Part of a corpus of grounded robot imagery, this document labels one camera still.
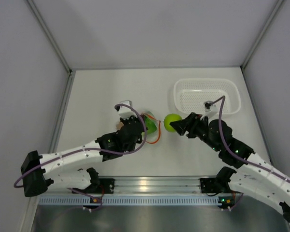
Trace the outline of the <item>clear zip bag orange seal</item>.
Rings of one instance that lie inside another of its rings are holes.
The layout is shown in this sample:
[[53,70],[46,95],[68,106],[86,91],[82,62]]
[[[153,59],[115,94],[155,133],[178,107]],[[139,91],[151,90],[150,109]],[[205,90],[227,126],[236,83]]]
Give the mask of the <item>clear zip bag orange seal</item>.
[[161,120],[156,119],[150,111],[142,112],[141,116],[147,128],[146,143],[156,144],[161,138]]

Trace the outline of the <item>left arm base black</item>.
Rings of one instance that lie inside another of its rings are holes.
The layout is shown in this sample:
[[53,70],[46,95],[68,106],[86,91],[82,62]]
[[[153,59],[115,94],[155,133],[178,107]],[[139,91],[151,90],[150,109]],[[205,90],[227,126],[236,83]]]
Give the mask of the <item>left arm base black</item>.
[[91,193],[95,194],[113,194],[115,188],[115,180],[113,178],[99,179],[97,184],[93,185]]

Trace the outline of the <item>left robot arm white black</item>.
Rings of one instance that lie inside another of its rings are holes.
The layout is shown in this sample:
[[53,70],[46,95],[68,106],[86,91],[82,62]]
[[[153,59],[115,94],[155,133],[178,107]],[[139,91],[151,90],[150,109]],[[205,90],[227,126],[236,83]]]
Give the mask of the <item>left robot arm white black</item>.
[[144,116],[130,116],[120,122],[123,126],[119,130],[77,148],[50,154],[29,152],[20,168],[24,195],[34,197],[63,188],[96,192],[100,179],[95,163],[132,154],[139,150],[137,145],[144,145]]

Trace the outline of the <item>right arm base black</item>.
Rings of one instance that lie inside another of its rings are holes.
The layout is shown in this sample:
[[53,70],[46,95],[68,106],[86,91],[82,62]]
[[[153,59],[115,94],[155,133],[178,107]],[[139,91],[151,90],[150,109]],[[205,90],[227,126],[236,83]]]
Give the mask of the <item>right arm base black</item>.
[[201,193],[205,193],[205,194],[220,193],[219,188],[216,186],[216,179],[212,177],[200,178],[200,188],[201,188]]

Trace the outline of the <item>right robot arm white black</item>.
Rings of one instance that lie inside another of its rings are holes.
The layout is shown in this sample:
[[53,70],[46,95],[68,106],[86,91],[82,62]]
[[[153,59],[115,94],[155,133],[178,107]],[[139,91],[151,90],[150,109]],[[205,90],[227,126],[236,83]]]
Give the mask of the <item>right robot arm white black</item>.
[[290,224],[290,177],[263,160],[253,148],[236,139],[232,129],[221,119],[191,113],[188,117],[170,122],[179,135],[198,138],[226,164],[216,187],[248,195],[279,212]]

